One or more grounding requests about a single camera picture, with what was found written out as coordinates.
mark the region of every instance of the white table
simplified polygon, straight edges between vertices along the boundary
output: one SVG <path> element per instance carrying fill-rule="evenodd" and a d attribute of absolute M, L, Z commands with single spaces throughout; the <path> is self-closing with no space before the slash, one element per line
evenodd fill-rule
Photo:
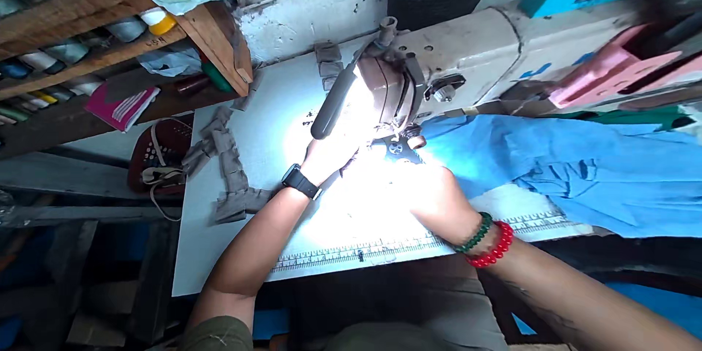
<path fill-rule="evenodd" d="M 345 64 L 364 40 L 341 45 Z M 256 82 L 258 89 L 248 108 L 235 110 L 228 127 L 249 184 L 274 189 L 291 164 L 302 162 L 311 140 L 311 121 L 326 95 L 313 53 L 262 69 Z M 211 120 L 215 108 L 195 112 L 196 132 Z M 198 138 L 193 133 L 192 143 Z M 269 281 L 452 253 L 408 212 L 388 204 L 383 185 L 355 185 L 353 180 L 337 176 L 322 185 L 323 196 L 303 213 Z M 218 158 L 188 180 L 173 296 L 200 292 L 219 255 L 246 224 L 212 225 L 215 202 L 223 193 Z M 515 185 L 501 186 L 471 202 L 497 219 L 509 220 L 517 235 L 528 241 L 592 232 L 592 227 L 567 222 L 547 198 Z M 525 224 L 536 227 L 518 230 Z"/>

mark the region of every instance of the pink notebook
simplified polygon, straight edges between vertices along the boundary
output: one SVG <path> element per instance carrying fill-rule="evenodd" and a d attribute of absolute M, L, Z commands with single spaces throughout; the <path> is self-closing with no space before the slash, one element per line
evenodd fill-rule
<path fill-rule="evenodd" d="M 85 105 L 85 110 L 109 123 L 113 128 L 126 132 L 159 92 L 161 90 L 154 86 L 126 99 L 107 102 L 107 84 L 103 83 L 93 92 Z"/>

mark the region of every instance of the forearm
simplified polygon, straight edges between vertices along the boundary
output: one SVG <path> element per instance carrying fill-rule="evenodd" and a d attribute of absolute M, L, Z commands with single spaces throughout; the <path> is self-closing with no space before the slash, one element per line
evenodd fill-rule
<path fill-rule="evenodd" d="M 684 329 L 518 239 L 487 270 L 579 350 L 702 350 Z"/>
<path fill-rule="evenodd" d="M 250 219 L 217 261 L 206 286 L 255 296 L 310 199 L 285 188 Z"/>

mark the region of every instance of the beaded bracelet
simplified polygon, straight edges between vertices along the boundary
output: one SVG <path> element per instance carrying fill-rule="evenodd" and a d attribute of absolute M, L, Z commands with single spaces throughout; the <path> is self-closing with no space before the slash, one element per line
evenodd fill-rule
<path fill-rule="evenodd" d="M 487 212 L 480 212 L 479 214 L 482 217 L 482 224 L 480 225 L 480 229 L 478 229 L 478 233 L 469 239 L 467 243 L 460 247 L 454 248 L 456 252 L 467 253 L 470 248 L 477 246 L 480 240 L 485 238 L 485 234 L 487 234 L 488 229 L 490 229 L 490 225 L 492 225 L 492 216 Z"/>
<path fill-rule="evenodd" d="M 500 230 L 502 231 L 500 241 L 497 242 L 495 248 L 493 248 L 490 252 L 483 253 L 477 257 L 466 256 L 465 260 L 467 260 L 471 266 L 477 267 L 478 269 L 490 266 L 497 262 L 497 259 L 503 257 L 505 252 L 509 251 L 510 245 L 512 244 L 512 239 L 514 239 L 514 231 L 512 230 L 512 227 L 506 222 L 502 221 L 497 221 L 495 224 L 499 226 Z"/>

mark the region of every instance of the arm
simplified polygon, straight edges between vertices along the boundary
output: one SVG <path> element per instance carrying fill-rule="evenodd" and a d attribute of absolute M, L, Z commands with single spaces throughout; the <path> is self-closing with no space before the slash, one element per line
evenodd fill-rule
<path fill-rule="evenodd" d="M 401 174 L 410 178 L 403 184 L 412 180 L 423 186 L 424 199 L 413 201 L 412 213 L 436 235 L 453 245 L 463 245 L 478 230 L 480 215 L 451 171 L 405 166 Z M 491 228 L 470 252 L 478 255 L 487 251 L 498 237 L 498 230 Z M 702 350 L 702 341 L 684 329 L 518 239 L 486 270 L 508 284 L 563 340 L 579 350 Z"/>
<path fill-rule="evenodd" d="M 326 139 L 313 140 L 301 172 L 313 184 L 321 185 L 347 163 L 361 139 L 362 136 L 350 137 L 348 132 L 335 128 Z M 256 293 L 309 202 L 297 189 L 284 188 L 244 225 L 207 278 L 188 328 L 223 315 L 242 320 L 249 330 L 253 328 Z"/>

